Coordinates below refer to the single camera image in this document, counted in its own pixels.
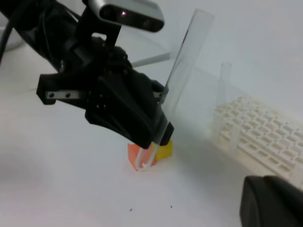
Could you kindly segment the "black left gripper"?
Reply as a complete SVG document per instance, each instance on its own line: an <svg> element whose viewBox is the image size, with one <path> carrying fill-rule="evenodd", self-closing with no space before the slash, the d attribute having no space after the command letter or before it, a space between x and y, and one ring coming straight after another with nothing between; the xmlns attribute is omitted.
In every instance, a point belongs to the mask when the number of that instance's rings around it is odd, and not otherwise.
<svg viewBox="0 0 303 227"><path fill-rule="evenodd" d="M126 52L100 37L65 46L67 67L41 75L37 94L45 105L61 101L85 110L91 124L108 128L142 148L156 140L167 122L154 96L152 80L136 71Z"/></svg>

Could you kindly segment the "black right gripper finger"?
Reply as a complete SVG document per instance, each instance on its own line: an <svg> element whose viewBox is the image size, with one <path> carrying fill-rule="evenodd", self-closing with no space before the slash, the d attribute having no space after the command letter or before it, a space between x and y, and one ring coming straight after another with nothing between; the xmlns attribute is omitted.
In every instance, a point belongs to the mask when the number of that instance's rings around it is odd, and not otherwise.
<svg viewBox="0 0 303 227"><path fill-rule="evenodd" d="M240 220L243 227L301 227L303 191L277 176L247 176Z"/></svg>

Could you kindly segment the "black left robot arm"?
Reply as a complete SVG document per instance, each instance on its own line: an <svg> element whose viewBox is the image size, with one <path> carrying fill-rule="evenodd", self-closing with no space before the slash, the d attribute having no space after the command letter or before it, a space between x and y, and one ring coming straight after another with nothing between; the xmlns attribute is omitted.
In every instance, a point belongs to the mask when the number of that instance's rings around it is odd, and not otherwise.
<svg viewBox="0 0 303 227"><path fill-rule="evenodd" d="M164 27L158 4L148 0L86 0L79 15L56 0L3 0L12 30L55 69L39 78L45 105L61 101L85 111L86 120L110 129L142 148L168 144L174 127L161 108L166 88L137 72L116 46L122 26L156 33Z"/></svg>

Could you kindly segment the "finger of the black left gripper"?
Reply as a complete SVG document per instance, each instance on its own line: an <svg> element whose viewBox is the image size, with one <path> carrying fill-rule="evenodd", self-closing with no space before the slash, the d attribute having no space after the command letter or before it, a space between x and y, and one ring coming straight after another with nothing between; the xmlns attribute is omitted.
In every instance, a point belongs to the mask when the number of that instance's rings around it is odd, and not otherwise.
<svg viewBox="0 0 303 227"><path fill-rule="evenodd" d="M166 146L174 132L174 126L167 119L167 116L162 109L162 104L166 99L168 89L156 80L151 80L151 87L156 100L154 117L156 132L154 134L153 142L160 146Z"/></svg>

